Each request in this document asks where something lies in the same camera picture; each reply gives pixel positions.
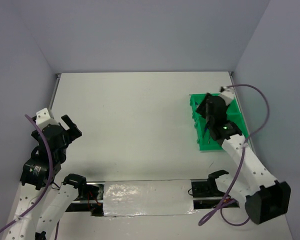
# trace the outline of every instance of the green block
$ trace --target green block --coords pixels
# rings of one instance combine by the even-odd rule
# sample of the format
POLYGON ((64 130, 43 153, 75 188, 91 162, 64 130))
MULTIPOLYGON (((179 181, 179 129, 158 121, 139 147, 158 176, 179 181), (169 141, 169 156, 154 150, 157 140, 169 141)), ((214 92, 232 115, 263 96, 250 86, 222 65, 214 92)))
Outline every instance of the green block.
MULTIPOLYGON (((195 122, 194 127, 197 133, 196 142, 199 144, 200 151, 222 150, 219 144, 216 141, 214 141, 212 138, 210 139, 210 143, 208 144, 210 138, 209 130, 207 130, 204 135, 206 120, 203 117, 201 117, 198 113, 196 113, 197 106, 203 101, 205 95, 206 94, 192 94, 190 98, 190 106, 192 108, 192 118, 195 122)), ((243 135, 247 137, 248 136, 247 127, 245 125, 244 118, 239 110, 236 100, 232 101, 226 113, 228 114, 228 120, 237 124, 237 126, 242 131, 243 135)))

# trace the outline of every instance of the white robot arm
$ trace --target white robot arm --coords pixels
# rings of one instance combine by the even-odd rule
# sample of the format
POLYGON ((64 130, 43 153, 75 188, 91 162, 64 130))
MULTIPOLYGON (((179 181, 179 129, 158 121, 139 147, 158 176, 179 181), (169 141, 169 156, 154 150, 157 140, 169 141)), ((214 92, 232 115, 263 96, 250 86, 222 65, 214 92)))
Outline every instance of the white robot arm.
MULTIPOLYGON (((247 184, 236 181, 229 195, 236 199, 240 208, 245 208, 250 219, 261 224, 288 211, 291 189, 265 168, 246 143, 246 138, 238 126, 228 120, 227 109, 235 98, 233 88, 222 87, 218 96, 206 94, 196 112, 206 119, 210 136, 240 165, 247 184)), ((226 171, 218 171, 212 181, 220 192, 226 193, 233 177, 226 171)))
MULTIPOLYGON (((61 117, 68 125, 65 130, 55 119, 51 111, 47 108, 36 113, 32 120, 44 134, 52 156, 53 176, 60 171, 61 164, 66 160, 66 149, 76 138, 81 137, 82 133, 77 126, 65 115, 61 117)), ((43 211, 43 205, 47 192, 43 195, 45 186, 48 184, 49 163, 47 150, 43 140, 34 131, 31 134, 39 143, 31 153, 31 158, 24 164, 21 175, 22 186, 20 196, 15 211, 16 223, 9 229, 6 240, 46 240, 50 239, 51 234, 73 200, 80 196, 87 186, 85 177, 69 174, 63 181, 60 190, 52 203, 43 211), (35 207, 25 216, 21 216, 32 205, 35 207)))

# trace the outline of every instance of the black bracket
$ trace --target black bracket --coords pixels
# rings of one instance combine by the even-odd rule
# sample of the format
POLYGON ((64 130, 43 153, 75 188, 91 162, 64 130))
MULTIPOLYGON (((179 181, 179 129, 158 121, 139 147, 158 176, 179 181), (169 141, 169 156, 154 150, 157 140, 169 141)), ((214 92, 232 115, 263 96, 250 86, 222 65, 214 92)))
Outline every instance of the black bracket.
POLYGON ((35 233, 35 240, 47 240, 46 234, 47 233, 45 231, 43 231, 41 233, 36 232, 35 233))
POLYGON ((255 224, 262 224, 270 219, 287 213, 291 188, 288 183, 275 181, 270 187, 261 186, 252 196, 246 196, 246 213, 255 224))
POLYGON ((87 179, 84 176, 70 173, 64 178, 62 184, 72 185, 75 189, 78 189, 78 196, 81 197, 87 187, 87 179))
POLYGON ((225 174, 228 172, 219 170, 209 174, 207 181, 192 181, 192 196, 194 198, 222 197, 225 193, 218 190, 216 179, 225 174))
POLYGON ((62 116, 61 119, 69 127, 69 129, 66 132, 69 135, 70 143, 82 136, 82 132, 78 129, 77 125, 74 124, 74 122, 70 119, 68 115, 62 116))

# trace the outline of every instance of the red wire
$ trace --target red wire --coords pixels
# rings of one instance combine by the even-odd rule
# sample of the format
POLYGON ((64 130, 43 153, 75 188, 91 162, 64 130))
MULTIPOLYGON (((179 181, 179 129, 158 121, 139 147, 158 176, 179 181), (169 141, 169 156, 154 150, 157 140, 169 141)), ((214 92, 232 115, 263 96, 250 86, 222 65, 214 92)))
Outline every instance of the red wire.
POLYGON ((101 206, 101 203, 98 202, 98 200, 92 195, 91 191, 89 192, 91 197, 96 201, 96 204, 98 204, 98 206, 101 206))
POLYGON ((229 197, 229 198, 227 198, 227 199, 225 199, 223 202, 226 204, 226 203, 228 203, 228 202, 230 202, 230 201, 232 201, 233 199, 231 198, 231 197, 229 197))

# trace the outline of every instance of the white bracket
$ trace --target white bracket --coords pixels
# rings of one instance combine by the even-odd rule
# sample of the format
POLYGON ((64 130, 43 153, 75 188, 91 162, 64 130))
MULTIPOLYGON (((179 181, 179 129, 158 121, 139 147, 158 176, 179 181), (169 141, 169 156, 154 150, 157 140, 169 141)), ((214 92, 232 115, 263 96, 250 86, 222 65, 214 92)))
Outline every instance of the white bracket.
MULTIPOLYGON (((241 160, 245 136, 233 135, 222 143, 222 148, 230 155, 238 166, 241 160)), ((277 180, 260 162, 251 148, 246 145, 241 172, 247 180, 252 194, 260 190, 260 186, 268 188, 275 185, 277 180)))
POLYGON ((45 231, 46 239, 50 239, 55 226, 57 225, 71 202, 78 197, 78 194, 78 189, 74 188, 74 186, 69 184, 61 185, 61 188, 52 203, 39 217, 36 232, 42 233, 43 231, 45 231))
POLYGON ((36 113, 35 124, 42 130, 49 124, 59 125, 50 109, 44 108, 36 113))
MULTIPOLYGON (((233 179, 234 178, 230 174, 218 177, 215 180, 218 190, 225 193, 233 179)), ((252 193, 249 186, 237 180, 229 192, 229 195, 239 203, 241 209, 245 209, 246 196, 252 195, 252 193)))
POLYGON ((12 225, 6 236, 6 240, 32 240, 36 234, 36 228, 42 207, 44 205, 47 192, 41 199, 41 201, 24 217, 20 217, 27 209, 33 205, 37 198, 42 194, 41 190, 36 190, 36 186, 25 184, 20 187, 20 196, 18 206, 15 211, 16 223, 12 225))
POLYGON ((221 97, 225 101, 225 105, 228 106, 233 99, 235 99, 235 90, 233 87, 222 87, 224 89, 218 96, 221 97))

